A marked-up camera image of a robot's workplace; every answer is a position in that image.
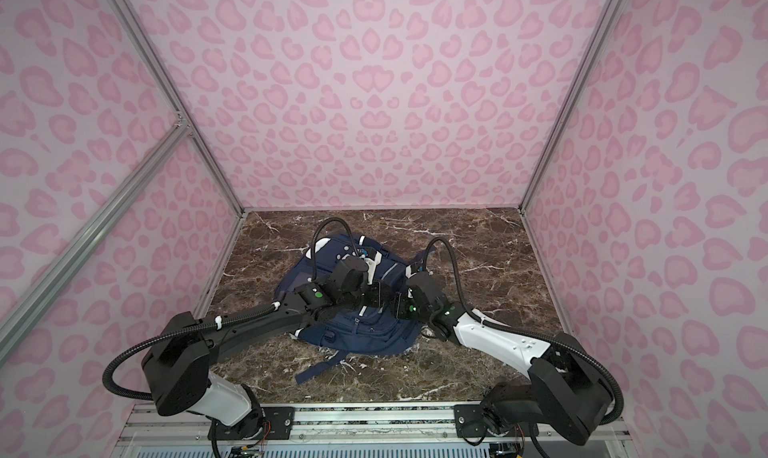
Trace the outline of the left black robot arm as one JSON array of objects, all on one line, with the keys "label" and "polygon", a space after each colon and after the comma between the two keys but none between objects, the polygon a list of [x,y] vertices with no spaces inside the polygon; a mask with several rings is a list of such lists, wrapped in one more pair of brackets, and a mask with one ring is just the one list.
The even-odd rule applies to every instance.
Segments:
[{"label": "left black robot arm", "polygon": [[116,356],[102,374],[103,386],[120,397],[153,402],[162,416],[189,412],[207,418],[210,440],[266,435],[267,419],[255,392],[216,375],[212,367],[255,344],[362,306],[385,256],[363,236],[350,236],[339,250],[312,243],[309,254],[309,277],[282,297],[214,318],[178,314],[162,334]]}]

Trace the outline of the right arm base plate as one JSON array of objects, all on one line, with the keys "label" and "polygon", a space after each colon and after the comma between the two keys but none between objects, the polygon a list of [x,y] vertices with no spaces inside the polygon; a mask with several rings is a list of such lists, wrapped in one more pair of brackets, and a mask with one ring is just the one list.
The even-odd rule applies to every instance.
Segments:
[{"label": "right arm base plate", "polygon": [[483,405],[481,403],[464,403],[452,407],[454,427],[459,438],[470,441],[490,437],[519,437],[522,431],[526,437],[530,433],[540,434],[536,423],[528,421],[528,417],[509,406]]}]

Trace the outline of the navy blue student backpack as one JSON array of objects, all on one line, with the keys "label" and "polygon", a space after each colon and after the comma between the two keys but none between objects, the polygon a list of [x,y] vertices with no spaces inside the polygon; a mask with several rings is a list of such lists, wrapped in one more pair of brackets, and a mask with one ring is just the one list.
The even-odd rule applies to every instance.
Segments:
[{"label": "navy blue student backpack", "polygon": [[298,384],[310,381],[337,366],[350,354],[395,356],[410,348],[420,335],[417,307],[407,296],[406,281],[422,265],[424,253],[406,260],[365,235],[355,234],[357,251],[374,260],[372,291],[352,309],[342,309],[323,323],[308,326],[295,336],[336,354],[297,374]]}]

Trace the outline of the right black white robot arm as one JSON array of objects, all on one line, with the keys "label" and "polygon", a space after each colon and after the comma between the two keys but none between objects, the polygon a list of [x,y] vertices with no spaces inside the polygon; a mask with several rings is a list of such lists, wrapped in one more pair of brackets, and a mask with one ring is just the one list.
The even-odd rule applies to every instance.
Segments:
[{"label": "right black white robot arm", "polygon": [[[437,244],[449,254],[456,300],[430,273],[429,255]],[[399,317],[418,321],[428,338],[481,352],[526,375],[527,384],[502,381],[484,396],[479,417],[464,436],[468,444],[477,446],[490,434],[511,431],[536,442],[535,430],[544,424],[583,446],[598,427],[621,417],[625,399],[618,380],[575,337],[528,331],[486,316],[468,303],[458,269],[449,241],[431,239],[420,263],[407,274],[396,310]]]}]

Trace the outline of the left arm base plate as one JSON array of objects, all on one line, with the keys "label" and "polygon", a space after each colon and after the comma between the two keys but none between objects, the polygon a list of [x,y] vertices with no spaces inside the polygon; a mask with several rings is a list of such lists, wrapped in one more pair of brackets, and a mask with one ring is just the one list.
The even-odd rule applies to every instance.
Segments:
[{"label": "left arm base plate", "polygon": [[212,423],[210,441],[288,440],[293,429],[296,409],[292,406],[267,406],[249,413],[231,426]]}]

